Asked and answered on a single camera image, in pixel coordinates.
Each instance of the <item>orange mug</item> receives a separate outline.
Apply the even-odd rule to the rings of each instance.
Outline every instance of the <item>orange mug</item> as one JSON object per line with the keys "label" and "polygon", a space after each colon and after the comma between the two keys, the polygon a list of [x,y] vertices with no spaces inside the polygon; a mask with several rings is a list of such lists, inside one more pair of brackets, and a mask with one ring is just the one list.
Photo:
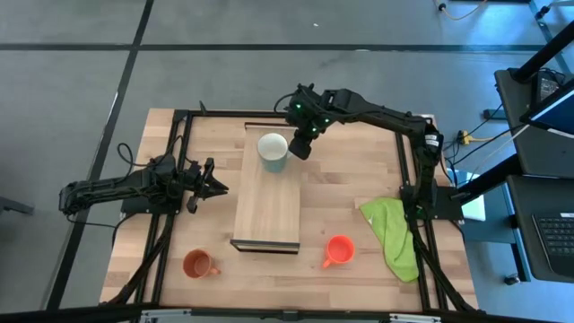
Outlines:
{"label": "orange mug", "polygon": [[346,264],[352,260],[355,246],[352,244],[351,238],[347,236],[334,236],[327,243],[325,254],[326,260],[323,263],[323,268],[327,268],[331,264]]}
{"label": "orange mug", "polygon": [[189,251],[183,259],[183,271],[191,278],[202,278],[209,274],[218,275],[221,270],[213,266],[213,258],[201,249]]}

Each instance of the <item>wooden tabletop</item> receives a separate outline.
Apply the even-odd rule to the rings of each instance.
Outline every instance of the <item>wooden tabletop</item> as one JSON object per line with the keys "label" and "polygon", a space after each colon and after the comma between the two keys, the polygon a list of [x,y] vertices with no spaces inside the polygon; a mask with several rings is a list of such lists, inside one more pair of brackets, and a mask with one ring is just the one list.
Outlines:
{"label": "wooden tabletop", "polygon": [[[162,154],[168,141],[173,109],[150,109],[137,162]],[[361,123],[334,124],[313,142],[302,167],[300,252],[278,255],[238,252],[230,244],[238,201],[245,122],[278,122],[265,118],[194,118],[187,157],[203,164],[215,159],[213,175],[230,190],[226,196],[199,201],[195,214],[185,207],[171,238],[161,305],[236,309],[403,310],[422,309],[418,284],[402,283],[385,263],[382,248],[358,207],[377,196],[398,197],[402,184],[395,134]],[[412,180],[414,170],[406,147]],[[440,185],[448,180],[438,167]],[[100,299],[115,296],[142,261],[151,216],[138,214],[117,233]],[[434,221],[440,264],[452,284],[477,306],[465,245],[451,223]],[[328,239],[344,234],[356,253],[346,265],[321,268]],[[188,278],[182,261],[188,251],[207,250],[220,275]],[[153,267],[145,300],[151,299]],[[438,307],[427,268],[430,300]]]}

